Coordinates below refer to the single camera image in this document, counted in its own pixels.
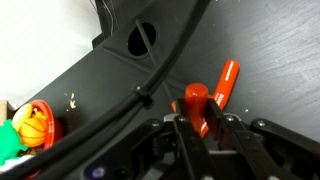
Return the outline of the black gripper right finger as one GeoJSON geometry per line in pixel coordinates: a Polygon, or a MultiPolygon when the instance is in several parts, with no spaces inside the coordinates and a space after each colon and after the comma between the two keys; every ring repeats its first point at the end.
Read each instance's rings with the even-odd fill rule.
{"type": "Polygon", "coordinates": [[[212,99],[207,101],[205,119],[211,137],[221,150],[235,149],[246,160],[256,180],[299,180],[276,165],[255,135],[235,115],[223,113],[212,99]]]}

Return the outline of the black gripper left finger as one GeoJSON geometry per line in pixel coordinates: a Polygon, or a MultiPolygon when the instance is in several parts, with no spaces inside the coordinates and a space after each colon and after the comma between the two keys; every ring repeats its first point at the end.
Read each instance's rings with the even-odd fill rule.
{"type": "Polygon", "coordinates": [[[215,180],[213,163],[200,135],[190,122],[184,99],[176,101],[176,111],[178,116],[174,119],[174,128],[189,180],[215,180]]]}

